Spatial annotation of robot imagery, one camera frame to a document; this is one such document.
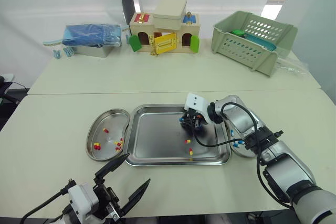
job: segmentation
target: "blue cloth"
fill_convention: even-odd
[[[85,24],[67,26],[62,43],[66,46],[121,46],[119,25]]]

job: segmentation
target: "stainless steel tray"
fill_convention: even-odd
[[[130,153],[127,162],[134,166],[148,165],[221,165],[230,158],[228,144],[203,147],[183,129],[179,118],[182,104],[148,104],[137,107],[128,128],[124,153]],[[226,141],[222,125],[204,125],[206,144]]]
[[[113,109],[102,113],[93,123],[88,134],[86,152],[94,160],[105,161],[122,153],[123,146],[116,151],[115,142],[120,138],[125,142],[125,131],[130,122],[130,115],[126,110]],[[101,149],[94,149],[94,143],[99,143]]]

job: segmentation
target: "green plastic basket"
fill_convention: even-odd
[[[274,51],[230,32],[240,29],[277,46]],[[211,48],[251,68],[271,76],[278,57],[285,58],[291,50],[298,29],[293,25],[237,11],[215,24]]]

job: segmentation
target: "white table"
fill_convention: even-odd
[[[9,82],[14,79],[14,75],[12,73],[0,73],[0,76],[2,76],[5,79],[5,82]]]
[[[239,95],[310,167],[318,185],[336,193],[335,106],[322,90],[200,92],[209,101]],[[93,183],[105,162],[91,160],[86,138],[95,118],[112,108],[130,113],[145,103],[184,103],[185,93],[29,95],[0,132],[0,216],[21,217],[73,178]],[[256,160],[232,154],[222,166],[132,167],[106,177],[121,205],[148,178],[128,217],[281,209],[262,189]],[[55,217],[57,199],[35,217]]]
[[[290,58],[297,59],[291,52]],[[123,44],[106,58],[74,55],[52,59],[29,94],[202,92],[229,90],[318,89],[311,74],[277,70],[270,78],[232,59],[211,52],[201,40],[197,54],[158,57],[133,52]]]

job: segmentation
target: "blue clip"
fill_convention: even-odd
[[[53,50],[54,52],[54,58],[59,59],[61,58],[61,51],[60,50]]]
[[[63,51],[66,54],[66,56],[68,56],[68,57],[71,57],[75,54],[72,47],[65,47],[65,48],[63,48]]]

